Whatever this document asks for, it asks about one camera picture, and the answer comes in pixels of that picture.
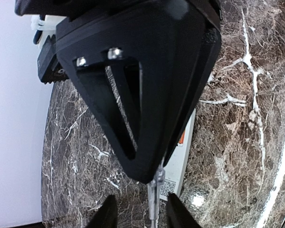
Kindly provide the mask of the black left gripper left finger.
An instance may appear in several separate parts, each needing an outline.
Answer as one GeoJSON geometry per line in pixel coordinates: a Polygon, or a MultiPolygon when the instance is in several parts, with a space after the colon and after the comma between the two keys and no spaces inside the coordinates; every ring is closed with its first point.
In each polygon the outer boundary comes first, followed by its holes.
{"type": "Polygon", "coordinates": [[[116,228],[118,209],[115,195],[109,195],[86,228],[116,228]]]}

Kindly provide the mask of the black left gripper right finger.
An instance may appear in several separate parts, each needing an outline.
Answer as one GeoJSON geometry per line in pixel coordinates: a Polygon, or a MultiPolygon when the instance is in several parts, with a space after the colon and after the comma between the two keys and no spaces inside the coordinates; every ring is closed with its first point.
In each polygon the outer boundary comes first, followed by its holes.
{"type": "Polygon", "coordinates": [[[167,199],[167,226],[169,228],[201,228],[175,193],[170,193],[167,199]]]}

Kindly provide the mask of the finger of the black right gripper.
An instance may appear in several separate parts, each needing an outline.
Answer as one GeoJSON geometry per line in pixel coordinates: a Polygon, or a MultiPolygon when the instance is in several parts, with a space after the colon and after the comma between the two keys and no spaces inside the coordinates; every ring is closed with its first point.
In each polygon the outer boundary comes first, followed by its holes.
{"type": "Polygon", "coordinates": [[[126,175],[166,164],[221,47],[217,0],[121,1],[57,26],[57,58],[126,175]]]}

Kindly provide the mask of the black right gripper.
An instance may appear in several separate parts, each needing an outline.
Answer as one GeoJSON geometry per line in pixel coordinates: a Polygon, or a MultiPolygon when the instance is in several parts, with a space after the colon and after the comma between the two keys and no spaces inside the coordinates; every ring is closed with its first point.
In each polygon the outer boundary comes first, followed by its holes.
{"type": "MultiPolygon", "coordinates": [[[[147,4],[146,0],[17,0],[18,16],[39,15],[40,22],[32,27],[41,31],[54,31],[61,40],[90,20],[113,17],[147,4]]],[[[152,0],[158,9],[166,10],[173,18],[181,18],[190,7],[200,13],[211,28],[221,36],[221,5],[218,0],[152,0]]]]}

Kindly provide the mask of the metal tweezers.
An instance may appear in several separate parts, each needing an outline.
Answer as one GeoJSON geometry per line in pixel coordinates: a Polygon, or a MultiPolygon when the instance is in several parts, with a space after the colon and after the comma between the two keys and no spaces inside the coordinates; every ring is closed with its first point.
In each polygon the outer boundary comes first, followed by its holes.
{"type": "Polygon", "coordinates": [[[136,159],[139,167],[137,180],[147,184],[149,219],[156,228],[159,216],[160,187],[164,179],[162,158],[165,154],[165,96],[160,89],[165,85],[155,64],[139,62],[140,131],[136,159]]]}

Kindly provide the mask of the white remote control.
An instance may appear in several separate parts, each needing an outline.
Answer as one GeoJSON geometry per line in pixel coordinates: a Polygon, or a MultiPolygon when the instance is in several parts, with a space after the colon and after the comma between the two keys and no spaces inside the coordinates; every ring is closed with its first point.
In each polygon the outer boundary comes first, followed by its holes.
{"type": "Polygon", "coordinates": [[[191,140],[196,116],[194,109],[191,117],[185,128],[185,139],[182,147],[176,146],[169,162],[164,167],[165,179],[160,188],[160,199],[167,201],[169,193],[175,193],[178,197],[181,193],[181,188],[184,180],[185,170],[190,153],[191,140]]]}

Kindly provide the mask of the orange black battery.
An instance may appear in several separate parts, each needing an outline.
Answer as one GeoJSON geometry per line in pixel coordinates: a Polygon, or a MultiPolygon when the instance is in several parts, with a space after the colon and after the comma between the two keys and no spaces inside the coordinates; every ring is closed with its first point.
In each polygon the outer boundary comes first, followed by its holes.
{"type": "Polygon", "coordinates": [[[181,135],[181,138],[179,139],[179,142],[178,142],[178,147],[182,147],[183,144],[184,144],[184,139],[185,139],[185,131],[183,131],[182,135],[181,135]]]}

